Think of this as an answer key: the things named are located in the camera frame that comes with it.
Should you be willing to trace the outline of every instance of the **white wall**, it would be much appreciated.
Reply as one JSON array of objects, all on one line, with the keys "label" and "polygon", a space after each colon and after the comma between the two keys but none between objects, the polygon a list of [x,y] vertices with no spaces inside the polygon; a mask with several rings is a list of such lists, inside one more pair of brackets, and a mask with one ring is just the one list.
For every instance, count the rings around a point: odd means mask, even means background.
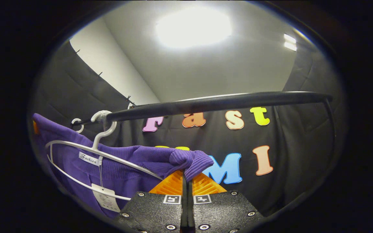
[{"label": "white wall", "polygon": [[146,84],[116,40],[99,18],[76,33],[70,40],[71,46],[90,68],[117,91],[136,105],[159,103],[160,101]]}]

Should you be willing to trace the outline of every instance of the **black metal plate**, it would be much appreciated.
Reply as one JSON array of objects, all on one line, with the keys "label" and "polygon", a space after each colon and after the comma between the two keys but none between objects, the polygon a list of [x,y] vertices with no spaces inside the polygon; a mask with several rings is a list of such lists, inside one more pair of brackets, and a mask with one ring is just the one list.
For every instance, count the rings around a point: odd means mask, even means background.
[{"label": "black metal plate", "polygon": [[[264,218],[250,202],[238,191],[232,190],[210,194],[211,203],[194,205],[195,231],[197,233],[229,233],[243,229]],[[209,228],[201,230],[200,226]]]},{"label": "black metal plate", "polygon": [[[182,205],[164,204],[165,195],[137,192],[120,211],[116,221],[137,231],[148,233],[179,233]],[[174,225],[168,230],[167,225]]]}]

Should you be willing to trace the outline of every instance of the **clothing tag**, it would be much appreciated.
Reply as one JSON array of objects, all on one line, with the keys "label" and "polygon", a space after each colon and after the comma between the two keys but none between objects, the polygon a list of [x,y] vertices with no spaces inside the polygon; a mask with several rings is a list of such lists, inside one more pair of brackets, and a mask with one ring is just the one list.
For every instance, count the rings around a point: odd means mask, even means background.
[{"label": "clothing tag", "polygon": [[86,161],[86,162],[94,164],[96,166],[99,166],[99,160],[96,159],[96,158],[93,158],[92,156],[89,156],[89,155],[86,155],[86,154],[83,154],[83,153],[79,152],[79,158]]},{"label": "clothing tag", "polygon": [[[114,195],[114,191],[111,189],[102,188],[102,186],[98,186],[95,184],[92,184],[92,187],[96,190],[103,191],[107,194]],[[96,197],[97,202],[99,202],[99,205],[103,208],[106,208],[111,211],[120,212],[120,208],[116,203],[116,198],[111,196],[106,196],[101,193],[98,193],[96,191],[93,191],[93,194]]]}]

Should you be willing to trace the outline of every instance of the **white ceiling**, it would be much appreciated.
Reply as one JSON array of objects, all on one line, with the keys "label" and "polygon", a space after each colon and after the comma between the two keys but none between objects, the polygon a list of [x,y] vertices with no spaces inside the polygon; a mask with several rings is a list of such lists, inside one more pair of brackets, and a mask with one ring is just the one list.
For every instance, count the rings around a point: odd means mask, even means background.
[{"label": "white ceiling", "polygon": [[[229,16],[232,35],[206,46],[176,49],[157,38],[159,19],[192,6]],[[161,102],[281,91],[296,52],[284,47],[292,28],[243,1],[132,1],[104,16],[117,44]]]}]

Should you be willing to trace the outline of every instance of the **letter m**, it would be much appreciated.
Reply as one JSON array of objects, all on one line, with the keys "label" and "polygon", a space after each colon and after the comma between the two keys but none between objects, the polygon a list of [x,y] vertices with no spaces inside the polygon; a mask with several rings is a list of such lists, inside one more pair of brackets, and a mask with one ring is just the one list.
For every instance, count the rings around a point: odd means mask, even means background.
[{"label": "letter m", "polygon": [[239,153],[231,153],[226,156],[221,167],[214,159],[213,156],[209,155],[214,161],[214,165],[205,169],[202,173],[206,176],[212,178],[218,184],[221,183],[222,179],[226,175],[227,178],[224,180],[224,184],[234,184],[239,183],[243,179],[240,177],[240,168],[238,166],[238,161],[241,158]]}]

